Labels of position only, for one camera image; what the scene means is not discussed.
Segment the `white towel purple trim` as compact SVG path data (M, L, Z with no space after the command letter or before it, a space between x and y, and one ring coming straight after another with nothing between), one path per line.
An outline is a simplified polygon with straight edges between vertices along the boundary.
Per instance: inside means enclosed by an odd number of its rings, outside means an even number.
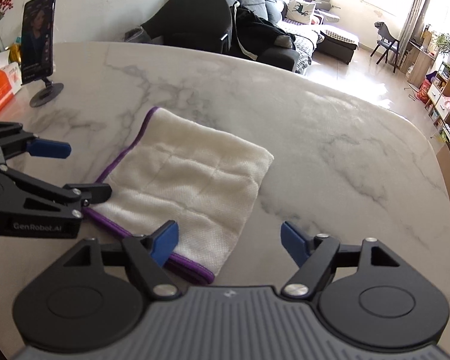
M178 224L170 269L211 284L254 208L273 155L265 148L154 107L135 140L98 177L111 197L86 210L116 238Z

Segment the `smartphone on stand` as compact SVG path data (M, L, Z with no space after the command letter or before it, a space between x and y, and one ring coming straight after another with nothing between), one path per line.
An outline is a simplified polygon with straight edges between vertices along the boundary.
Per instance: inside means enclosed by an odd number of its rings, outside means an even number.
M56 0L25 3L21 32L23 85L53 74L53 23Z

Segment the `grey ottoman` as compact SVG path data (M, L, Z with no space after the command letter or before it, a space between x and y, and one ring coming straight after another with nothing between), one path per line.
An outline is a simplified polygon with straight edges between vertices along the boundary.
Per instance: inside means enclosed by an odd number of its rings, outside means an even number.
M354 52L359 48L359 38L353 33L328 24L321 24L319 30L322 41L316 46L317 52L349 64Z

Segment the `wooden shelf unit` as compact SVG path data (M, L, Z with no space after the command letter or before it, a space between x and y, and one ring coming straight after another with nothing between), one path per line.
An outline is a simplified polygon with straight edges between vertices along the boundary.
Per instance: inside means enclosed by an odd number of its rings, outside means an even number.
M444 141L450 143L450 65L442 62L427 92L425 109Z

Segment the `black jacket on sofa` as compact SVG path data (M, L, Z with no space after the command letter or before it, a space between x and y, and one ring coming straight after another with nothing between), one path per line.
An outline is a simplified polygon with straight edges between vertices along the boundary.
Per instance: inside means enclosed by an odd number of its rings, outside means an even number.
M267 50L274 47L285 50L295 49L294 35L238 3L232 7L232 11L234 41L244 56L256 61Z

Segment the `wooden desk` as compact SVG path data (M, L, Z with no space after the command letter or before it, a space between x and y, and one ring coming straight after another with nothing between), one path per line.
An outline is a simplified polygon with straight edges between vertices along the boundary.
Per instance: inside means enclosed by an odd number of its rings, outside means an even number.
M406 75L406 82L418 89L427 74L433 70L436 60L437 53L430 53L415 42L409 41L401 61L400 71Z

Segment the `dark wooden chair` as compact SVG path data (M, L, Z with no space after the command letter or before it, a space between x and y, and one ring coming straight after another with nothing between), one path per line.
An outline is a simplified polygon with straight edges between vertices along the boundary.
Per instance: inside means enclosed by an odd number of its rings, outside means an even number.
M377 29L377 35L379 36L379 39L376 41L376 47L375 49L373 49L370 57L372 57L376 53L376 51L380 47L382 47L385 52L379 57L376 64L379 64L382 60L387 63L389 59L389 53L393 52L393 72L396 72L398 68L400 41L390 33L389 28L385 24L385 22L377 21L374 23L374 27Z

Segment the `dark grey sofa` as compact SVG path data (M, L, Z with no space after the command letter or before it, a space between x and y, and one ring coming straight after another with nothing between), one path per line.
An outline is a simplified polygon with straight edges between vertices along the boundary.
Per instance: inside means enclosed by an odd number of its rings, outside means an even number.
M144 43L229 55L303 74L320 33L283 19L282 0L169 0L141 24Z

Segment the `grey curtain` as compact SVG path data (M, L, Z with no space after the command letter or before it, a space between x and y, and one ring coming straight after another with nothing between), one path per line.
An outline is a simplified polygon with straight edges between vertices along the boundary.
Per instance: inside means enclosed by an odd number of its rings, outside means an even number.
M426 0L413 0L410 11L406 18L405 24L401 30L401 35L399 37L399 48L400 54L403 54L407 49L407 45L412 38L415 31L416 24L419 21L420 14L424 8Z

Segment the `horse print cushion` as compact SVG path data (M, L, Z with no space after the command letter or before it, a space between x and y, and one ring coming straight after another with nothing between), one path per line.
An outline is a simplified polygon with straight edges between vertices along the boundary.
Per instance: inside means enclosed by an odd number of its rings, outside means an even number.
M306 2L304 0L290 0L287 6L286 17L289 20L296 21L301 24L310 24L314 10L315 2Z

